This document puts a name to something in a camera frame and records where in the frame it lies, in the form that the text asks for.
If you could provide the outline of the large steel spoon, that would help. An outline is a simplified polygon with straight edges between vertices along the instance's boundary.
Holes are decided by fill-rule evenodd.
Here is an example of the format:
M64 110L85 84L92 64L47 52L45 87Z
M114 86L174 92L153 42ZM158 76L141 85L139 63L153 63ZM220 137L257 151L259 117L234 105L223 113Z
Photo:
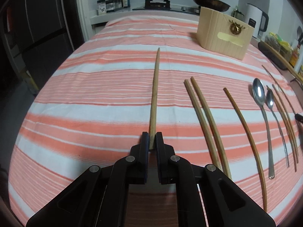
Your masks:
M267 115L264 109L264 104L265 104L265 90L262 85L262 82L258 79L255 78L252 83L252 92L253 92L253 98L258 107L260 107L261 113L263 115L263 119L265 121L266 125L266 134L267 134L267 139L268 139L268 160L269 160L269 178L274 179L275 177L275 170L274 170L274 161L273 161L273 152L272 152L272 143L271 143L271 135L270 135L270 128L269 128L269 123L267 119Z

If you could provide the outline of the striped pink white tablecloth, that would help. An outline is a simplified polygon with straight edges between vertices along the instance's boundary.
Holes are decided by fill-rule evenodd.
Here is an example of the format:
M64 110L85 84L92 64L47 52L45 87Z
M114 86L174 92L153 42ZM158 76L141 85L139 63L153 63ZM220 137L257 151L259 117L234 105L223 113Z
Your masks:
M254 46L239 61L202 48L198 23L159 15L125 16L65 60L41 89L21 125L10 161L8 192L22 224L90 165L105 167L129 154L148 130L157 50L160 70L157 130L175 153L194 165L211 163L209 150L184 81L199 85L220 134L232 180L262 204L255 158L244 128L228 100L227 88L249 127L262 168L268 172L268 139L260 108L250 95L255 78L283 88L296 113L301 93ZM302 163L294 163L271 111L266 113L275 178L266 180L268 213L282 222L302 193Z

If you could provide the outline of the white electric kettle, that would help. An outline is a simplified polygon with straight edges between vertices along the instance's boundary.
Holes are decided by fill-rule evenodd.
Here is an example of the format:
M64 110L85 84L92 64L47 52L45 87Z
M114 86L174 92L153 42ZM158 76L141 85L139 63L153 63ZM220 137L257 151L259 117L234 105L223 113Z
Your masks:
M244 22L254 28L253 37L257 38L260 32L266 32L269 16L257 6L247 3Z

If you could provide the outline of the brown sauce bottle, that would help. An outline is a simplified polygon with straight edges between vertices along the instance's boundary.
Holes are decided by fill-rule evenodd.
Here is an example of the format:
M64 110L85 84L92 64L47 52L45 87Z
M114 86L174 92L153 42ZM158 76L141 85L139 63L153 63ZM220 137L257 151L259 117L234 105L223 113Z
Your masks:
M298 43L297 46L292 51L292 55L291 55L291 58L290 58L290 61L289 61L289 63L291 64L292 67L295 67L295 65L296 65L296 63L299 59L300 47L301 47L301 44Z

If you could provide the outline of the small steel spoon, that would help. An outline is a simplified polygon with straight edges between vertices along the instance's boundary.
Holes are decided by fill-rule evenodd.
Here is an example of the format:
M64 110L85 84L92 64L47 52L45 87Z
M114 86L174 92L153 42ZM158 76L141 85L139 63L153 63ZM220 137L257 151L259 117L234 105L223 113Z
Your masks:
M284 153L285 153L285 158L286 158L286 165L287 165L287 168L289 168L290 167L290 163L289 163L289 157L288 157L288 151L287 151L286 141L284 139L283 131L282 131L282 128L281 128L280 123L278 121L278 118L277 118L276 114L273 111L274 96L273 96L272 90L268 90L267 91L265 104L270 109L272 115L274 116L274 118L276 120L278 129L279 129L279 133L280 133L280 136L281 136L281 139L282 139L282 142L283 142L283 148L284 148Z

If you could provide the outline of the beige utensil holder box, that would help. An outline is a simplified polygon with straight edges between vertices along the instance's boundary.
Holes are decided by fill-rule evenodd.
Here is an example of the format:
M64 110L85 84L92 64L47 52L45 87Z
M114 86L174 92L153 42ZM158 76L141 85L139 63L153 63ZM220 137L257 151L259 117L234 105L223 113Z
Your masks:
M242 60L252 39L254 28L222 12L200 8L197 41L201 47Z

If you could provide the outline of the black wok pan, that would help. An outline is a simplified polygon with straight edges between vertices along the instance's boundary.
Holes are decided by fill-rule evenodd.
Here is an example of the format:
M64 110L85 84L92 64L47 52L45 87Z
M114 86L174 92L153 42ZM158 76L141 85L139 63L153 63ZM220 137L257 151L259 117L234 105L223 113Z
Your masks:
M220 0L193 0L198 6L213 9L219 12L226 12L230 5Z

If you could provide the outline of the wooden cutting board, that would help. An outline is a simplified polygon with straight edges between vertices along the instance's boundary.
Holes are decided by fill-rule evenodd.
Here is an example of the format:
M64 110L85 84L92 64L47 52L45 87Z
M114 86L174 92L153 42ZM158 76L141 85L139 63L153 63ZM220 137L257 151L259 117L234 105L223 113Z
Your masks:
M258 43L258 49L270 61L277 63L281 70L288 70L302 84L302 77L294 71L293 67L274 48L269 46L267 43L260 41Z

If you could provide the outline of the brown wooden chopstick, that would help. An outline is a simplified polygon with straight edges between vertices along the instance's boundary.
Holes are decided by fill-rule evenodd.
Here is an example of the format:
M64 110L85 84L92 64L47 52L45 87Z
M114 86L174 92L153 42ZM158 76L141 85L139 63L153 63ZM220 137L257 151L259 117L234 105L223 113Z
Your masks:
M256 148L256 144L255 144L254 139L252 137L252 134L249 130L249 127L248 127L240 109L238 108L238 105L236 104L236 102L232 98L232 96L229 93L227 88L223 88L223 91L225 92L225 94L226 94L227 98L229 99L232 107L234 108L236 114L238 115L238 118L239 118L239 120L240 120L240 122L241 122L241 124L244 128L244 131L245 131L246 135L247 135L250 147L252 149L252 152L253 152L253 155L254 155L254 158L255 158L255 161L256 161L257 170L258 170L258 175L259 175L259 180L260 180L260 185L261 185L263 210L265 212L267 212L267 210L268 210L268 199L267 199L267 192L266 192L266 180L265 180L265 176L264 176L260 156L259 156L258 150Z

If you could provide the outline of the long wooden chopstick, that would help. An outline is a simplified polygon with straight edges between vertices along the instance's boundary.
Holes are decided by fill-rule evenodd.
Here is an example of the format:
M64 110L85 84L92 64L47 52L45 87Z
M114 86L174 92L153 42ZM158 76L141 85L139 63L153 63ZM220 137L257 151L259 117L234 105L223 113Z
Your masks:
M156 135L159 66L160 66L160 48L158 48L157 50L154 76L152 82L151 111L150 111L150 120L149 120L149 150L154 149L154 140Z

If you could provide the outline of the black refrigerator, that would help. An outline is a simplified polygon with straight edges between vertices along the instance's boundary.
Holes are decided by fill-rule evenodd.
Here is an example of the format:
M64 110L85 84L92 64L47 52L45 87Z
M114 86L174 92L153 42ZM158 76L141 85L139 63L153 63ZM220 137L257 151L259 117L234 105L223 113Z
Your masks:
M1 0L1 18L39 89L84 43L77 0Z

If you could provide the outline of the black gas stove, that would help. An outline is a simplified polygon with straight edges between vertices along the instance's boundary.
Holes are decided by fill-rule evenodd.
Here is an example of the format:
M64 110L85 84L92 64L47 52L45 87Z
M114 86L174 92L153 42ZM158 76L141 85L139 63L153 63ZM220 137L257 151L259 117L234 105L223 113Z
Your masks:
M200 14L199 8L171 5L170 1L145 0L145 4L143 6L133 8L133 10L161 10L161 11L182 12L182 13L188 13L193 15Z

